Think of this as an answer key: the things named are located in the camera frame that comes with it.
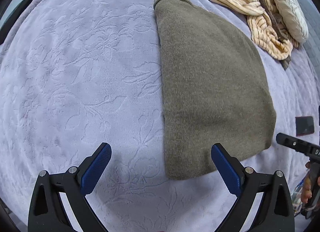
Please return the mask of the person's right hand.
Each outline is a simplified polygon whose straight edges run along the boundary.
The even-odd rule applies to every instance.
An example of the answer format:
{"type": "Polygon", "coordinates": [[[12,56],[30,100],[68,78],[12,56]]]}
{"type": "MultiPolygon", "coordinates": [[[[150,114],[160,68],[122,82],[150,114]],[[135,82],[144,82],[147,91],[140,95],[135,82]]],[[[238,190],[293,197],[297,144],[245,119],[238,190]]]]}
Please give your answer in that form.
{"type": "MultiPolygon", "coordinates": [[[[311,162],[307,162],[305,167],[307,169],[310,169],[311,162]]],[[[320,185],[320,177],[317,178],[317,184],[320,185]]],[[[312,190],[311,190],[311,180],[309,177],[309,173],[304,178],[303,188],[302,188],[302,194],[301,194],[301,201],[306,204],[308,200],[312,197],[312,190]]]]}

